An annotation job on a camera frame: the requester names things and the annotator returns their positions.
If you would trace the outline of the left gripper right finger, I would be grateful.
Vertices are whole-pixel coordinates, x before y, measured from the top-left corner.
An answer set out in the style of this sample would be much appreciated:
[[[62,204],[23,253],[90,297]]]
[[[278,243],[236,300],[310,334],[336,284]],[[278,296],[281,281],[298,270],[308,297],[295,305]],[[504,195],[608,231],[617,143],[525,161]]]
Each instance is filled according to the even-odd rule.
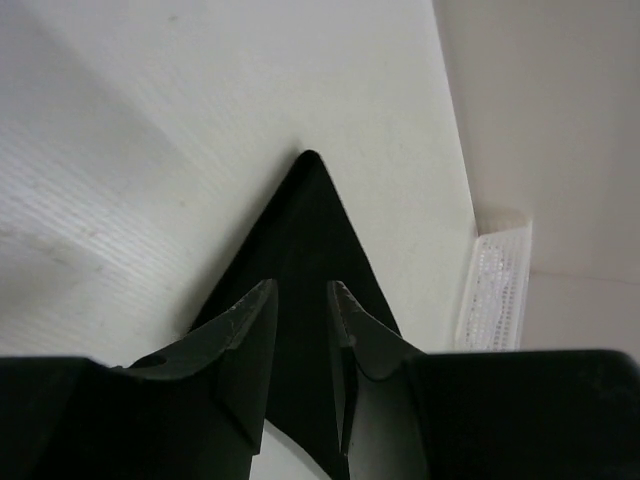
[[[408,370],[422,352],[374,318],[345,283],[327,285],[338,443],[344,455],[421,455],[419,402]]]

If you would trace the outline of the black tank top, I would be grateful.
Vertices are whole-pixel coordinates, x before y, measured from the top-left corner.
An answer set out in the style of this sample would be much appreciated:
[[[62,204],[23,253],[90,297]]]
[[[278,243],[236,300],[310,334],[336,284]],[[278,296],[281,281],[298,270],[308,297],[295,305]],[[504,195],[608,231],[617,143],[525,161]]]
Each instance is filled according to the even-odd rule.
[[[278,288],[267,420],[332,479],[339,453],[327,285],[341,281],[364,309],[399,329],[321,156],[301,153],[269,199],[192,326],[215,318],[263,279]]]

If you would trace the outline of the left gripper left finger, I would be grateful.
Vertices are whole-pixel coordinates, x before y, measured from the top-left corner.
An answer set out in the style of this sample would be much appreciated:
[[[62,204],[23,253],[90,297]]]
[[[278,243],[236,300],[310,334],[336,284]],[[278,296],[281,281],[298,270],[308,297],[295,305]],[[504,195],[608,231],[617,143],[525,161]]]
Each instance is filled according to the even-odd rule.
[[[216,318],[119,371],[158,385],[206,381],[215,408],[256,455],[262,443],[277,317],[277,282],[262,280]]]

